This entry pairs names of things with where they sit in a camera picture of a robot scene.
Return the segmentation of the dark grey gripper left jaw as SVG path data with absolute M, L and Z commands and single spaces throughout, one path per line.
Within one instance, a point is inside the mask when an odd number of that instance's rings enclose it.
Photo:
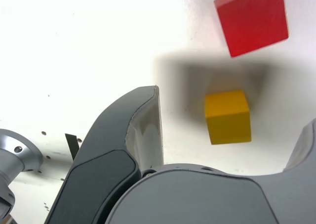
M 48 224 L 100 224 L 119 198 L 163 164 L 159 88 L 136 88 L 95 120 L 48 214 Z

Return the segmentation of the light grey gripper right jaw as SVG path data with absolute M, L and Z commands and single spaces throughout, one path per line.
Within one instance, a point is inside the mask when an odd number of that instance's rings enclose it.
M 209 170 L 156 172 L 115 204 L 108 224 L 313 224 L 316 124 L 306 125 L 286 168 L 235 176 Z

